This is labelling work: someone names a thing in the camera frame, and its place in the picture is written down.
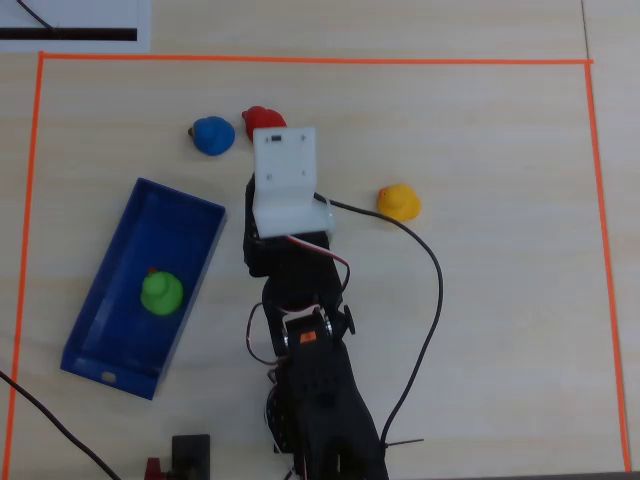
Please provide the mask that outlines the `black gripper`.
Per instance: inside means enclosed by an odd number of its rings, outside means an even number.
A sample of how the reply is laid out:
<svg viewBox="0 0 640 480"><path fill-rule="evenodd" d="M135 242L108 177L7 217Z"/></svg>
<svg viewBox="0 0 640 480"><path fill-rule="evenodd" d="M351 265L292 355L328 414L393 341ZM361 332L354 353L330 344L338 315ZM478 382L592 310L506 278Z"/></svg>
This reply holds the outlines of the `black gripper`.
<svg viewBox="0 0 640 480"><path fill-rule="evenodd" d="M253 201L255 175L245 189L244 260L249 273L265 278L262 301L286 311L299 311L318 304L337 309L342 301L343 284L335 260L330 257L325 232L307 233L293 240L258 237Z"/></svg>

